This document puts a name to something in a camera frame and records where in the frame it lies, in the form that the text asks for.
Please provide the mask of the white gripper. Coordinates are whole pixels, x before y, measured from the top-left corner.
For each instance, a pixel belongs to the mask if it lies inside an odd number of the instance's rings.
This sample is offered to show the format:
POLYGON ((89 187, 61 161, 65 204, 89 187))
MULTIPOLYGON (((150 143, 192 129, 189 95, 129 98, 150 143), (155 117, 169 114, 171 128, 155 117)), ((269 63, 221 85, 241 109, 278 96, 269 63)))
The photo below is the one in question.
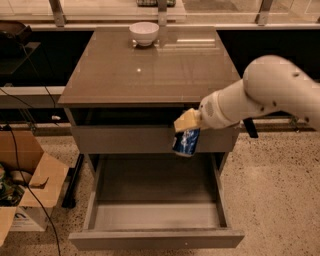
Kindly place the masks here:
POLYGON ((238 124, 238 121, 229 120, 219 105, 219 92, 215 91, 202 99, 199 110, 193 108, 185 111, 174 121, 175 132, 197 129, 200 126, 215 130, 224 129, 238 124))

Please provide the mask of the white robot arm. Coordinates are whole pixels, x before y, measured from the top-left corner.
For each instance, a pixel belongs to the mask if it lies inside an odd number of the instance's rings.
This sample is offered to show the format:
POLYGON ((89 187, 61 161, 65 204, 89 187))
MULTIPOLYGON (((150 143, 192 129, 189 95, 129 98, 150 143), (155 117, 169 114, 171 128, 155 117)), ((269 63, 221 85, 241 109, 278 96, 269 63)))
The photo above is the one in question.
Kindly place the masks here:
POLYGON ((239 81, 204 97, 174 122, 177 132, 224 129, 247 118, 284 111, 320 130, 320 83, 275 55, 252 61, 239 81))

